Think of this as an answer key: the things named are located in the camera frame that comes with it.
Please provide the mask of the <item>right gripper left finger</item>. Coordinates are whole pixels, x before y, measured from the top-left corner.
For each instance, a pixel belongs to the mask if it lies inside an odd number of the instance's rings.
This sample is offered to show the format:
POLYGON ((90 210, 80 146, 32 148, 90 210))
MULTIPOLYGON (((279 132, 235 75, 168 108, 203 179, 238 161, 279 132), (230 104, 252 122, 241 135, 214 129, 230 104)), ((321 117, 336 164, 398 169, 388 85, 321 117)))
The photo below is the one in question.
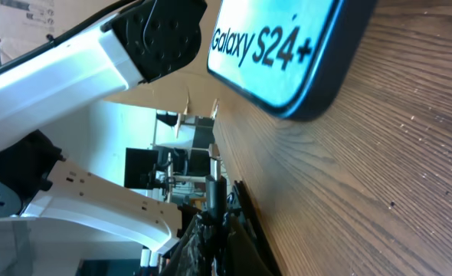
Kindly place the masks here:
POLYGON ((207 215, 194 215, 160 276, 211 276, 215 226, 207 215))

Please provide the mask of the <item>Galaxy S24+ smartphone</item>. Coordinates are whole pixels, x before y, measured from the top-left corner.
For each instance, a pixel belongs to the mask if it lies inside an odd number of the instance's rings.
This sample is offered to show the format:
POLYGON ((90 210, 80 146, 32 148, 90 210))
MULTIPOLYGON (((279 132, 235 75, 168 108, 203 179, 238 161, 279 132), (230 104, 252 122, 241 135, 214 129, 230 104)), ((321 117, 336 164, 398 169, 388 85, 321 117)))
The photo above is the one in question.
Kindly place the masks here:
POLYGON ((277 118, 319 117, 336 98, 376 0, 224 0, 207 69, 277 118))

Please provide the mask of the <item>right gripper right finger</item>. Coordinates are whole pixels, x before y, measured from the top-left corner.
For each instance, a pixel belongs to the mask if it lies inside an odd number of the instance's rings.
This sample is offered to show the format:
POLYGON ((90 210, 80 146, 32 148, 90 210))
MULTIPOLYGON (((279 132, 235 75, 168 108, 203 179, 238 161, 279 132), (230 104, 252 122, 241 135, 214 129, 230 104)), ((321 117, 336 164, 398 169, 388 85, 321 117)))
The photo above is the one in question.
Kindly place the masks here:
POLYGON ((222 275, 273 276, 235 215, 223 218, 220 256, 222 275))

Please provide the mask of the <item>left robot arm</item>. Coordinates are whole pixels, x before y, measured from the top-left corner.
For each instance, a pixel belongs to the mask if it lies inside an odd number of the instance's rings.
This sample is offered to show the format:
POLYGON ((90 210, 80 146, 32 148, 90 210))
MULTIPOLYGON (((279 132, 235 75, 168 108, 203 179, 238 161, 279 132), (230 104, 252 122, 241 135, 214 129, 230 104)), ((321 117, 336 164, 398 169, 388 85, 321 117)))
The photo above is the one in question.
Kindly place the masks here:
POLYGON ((94 103, 190 64, 203 1, 118 1, 0 67, 0 219, 57 219, 164 254, 181 209, 72 162, 62 140, 94 103))

